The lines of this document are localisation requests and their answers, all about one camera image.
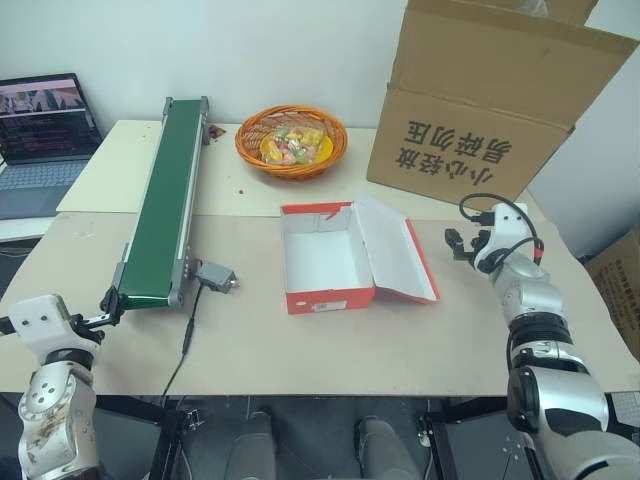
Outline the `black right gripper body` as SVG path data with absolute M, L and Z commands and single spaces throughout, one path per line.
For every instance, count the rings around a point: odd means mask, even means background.
M 467 255 L 470 265 L 488 265 L 492 250 L 492 233 L 489 229 L 481 229 L 471 240 L 471 251 Z

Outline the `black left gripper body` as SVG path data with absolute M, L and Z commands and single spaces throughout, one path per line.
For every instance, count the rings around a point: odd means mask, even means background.
M 92 318 L 84 318 L 81 314 L 70 317 L 72 330 L 81 338 L 90 340 L 100 345 L 105 338 L 102 327 L 107 324 L 107 315 L 99 315 Z

